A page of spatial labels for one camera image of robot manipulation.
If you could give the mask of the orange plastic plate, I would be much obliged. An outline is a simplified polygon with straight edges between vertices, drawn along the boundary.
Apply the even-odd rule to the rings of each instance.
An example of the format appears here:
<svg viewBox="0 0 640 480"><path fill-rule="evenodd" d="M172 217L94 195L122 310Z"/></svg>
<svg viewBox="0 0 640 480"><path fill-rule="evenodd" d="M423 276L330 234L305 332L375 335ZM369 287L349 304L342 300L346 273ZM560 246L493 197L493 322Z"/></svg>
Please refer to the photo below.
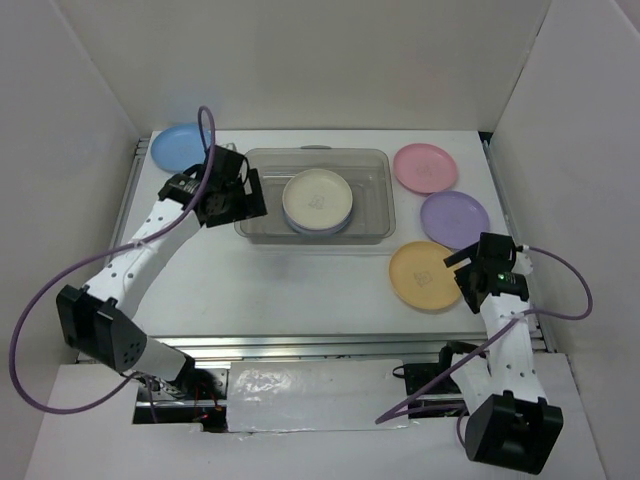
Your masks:
<svg viewBox="0 0 640 480"><path fill-rule="evenodd" d="M440 311L453 306L461 292L453 271L444 260L452 252L429 241L401 246L389 261L388 274L394 293L419 310Z"/></svg>

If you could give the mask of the cream plastic plate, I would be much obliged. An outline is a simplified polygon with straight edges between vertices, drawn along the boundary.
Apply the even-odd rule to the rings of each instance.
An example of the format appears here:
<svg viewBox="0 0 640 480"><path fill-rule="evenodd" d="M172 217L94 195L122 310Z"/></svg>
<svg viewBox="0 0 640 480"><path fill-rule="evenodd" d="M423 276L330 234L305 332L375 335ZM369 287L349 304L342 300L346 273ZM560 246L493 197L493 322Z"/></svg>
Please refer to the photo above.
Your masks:
<svg viewBox="0 0 640 480"><path fill-rule="evenodd" d="M353 193L339 174L326 169L308 169L287 182L282 207L303 226L327 228L351 214Z"/></svg>

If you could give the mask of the blue plastic plate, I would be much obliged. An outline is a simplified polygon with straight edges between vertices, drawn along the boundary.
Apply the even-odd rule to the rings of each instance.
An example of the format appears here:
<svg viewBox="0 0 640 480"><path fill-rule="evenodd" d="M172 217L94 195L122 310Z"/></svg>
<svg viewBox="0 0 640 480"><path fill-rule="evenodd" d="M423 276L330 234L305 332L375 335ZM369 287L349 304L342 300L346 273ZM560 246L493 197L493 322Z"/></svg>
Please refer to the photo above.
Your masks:
<svg viewBox="0 0 640 480"><path fill-rule="evenodd" d="M151 157L155 165L168 173L180 173L187 168L203 164L206 150L215 136L204 129L201 138L197 124L180 124L160 132L151 143Z"/></svg>

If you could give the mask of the white watermelon pattern plate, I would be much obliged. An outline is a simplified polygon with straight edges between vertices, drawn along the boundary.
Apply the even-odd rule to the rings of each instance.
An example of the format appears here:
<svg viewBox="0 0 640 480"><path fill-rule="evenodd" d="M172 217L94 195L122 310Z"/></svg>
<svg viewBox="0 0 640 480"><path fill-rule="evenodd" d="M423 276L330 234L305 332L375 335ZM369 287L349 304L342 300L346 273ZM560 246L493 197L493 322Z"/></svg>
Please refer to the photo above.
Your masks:
<svg viewBox="0 0 640 480"><path fill-rule="evenodd" d="M299 225L298 223L296 223L294 220L292 220L290 217L285 216L284 217L285 222L287 223L287 225L292 228L295 232L302 234L302 235L312 235L312 236L331 236L331 235L335 235L341 231L343 231L345 228L347 228L351 222L351 218L347 217L344 219L344 221L338 225L335 225L333 227L330 228L326 228L326 229L311 229L311 228L307 228L304 226Z"/></svg>

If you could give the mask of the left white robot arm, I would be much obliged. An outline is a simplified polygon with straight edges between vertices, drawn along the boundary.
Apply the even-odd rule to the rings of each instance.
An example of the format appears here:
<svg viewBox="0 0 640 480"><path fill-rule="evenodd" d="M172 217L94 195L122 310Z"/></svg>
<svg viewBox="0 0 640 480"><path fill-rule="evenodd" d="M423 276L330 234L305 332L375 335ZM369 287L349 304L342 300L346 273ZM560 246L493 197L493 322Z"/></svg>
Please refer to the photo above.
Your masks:
<svg viewBox="0 0 640 480"><path fill-rule="evenodd" d="M212 159L170 177L123 251L82 287L66 285L56 307L66 343L119 374L150 376L176 399L212 395L217 381L194 358L149 337L134 321L147 290L197 232L266 215L248 159L214 146Z"/></svg>

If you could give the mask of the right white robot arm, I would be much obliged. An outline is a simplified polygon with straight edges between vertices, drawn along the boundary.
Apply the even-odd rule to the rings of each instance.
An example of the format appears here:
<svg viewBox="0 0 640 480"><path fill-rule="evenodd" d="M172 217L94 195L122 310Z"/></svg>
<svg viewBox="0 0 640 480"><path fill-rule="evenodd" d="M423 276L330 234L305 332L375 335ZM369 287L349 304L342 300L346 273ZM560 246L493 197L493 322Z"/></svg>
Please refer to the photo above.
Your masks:
<svg viewBox="0 0 640 480"><path fill-rule="evenodd" d="M469 460L539 474L564 425L534 366L531 307L524 275L514 272L517 247L507 235L484 232L445 261L470 310L482 317L492 344L467 363L450 357L435 368L438 385L460 390L469 412Z"/></svg>

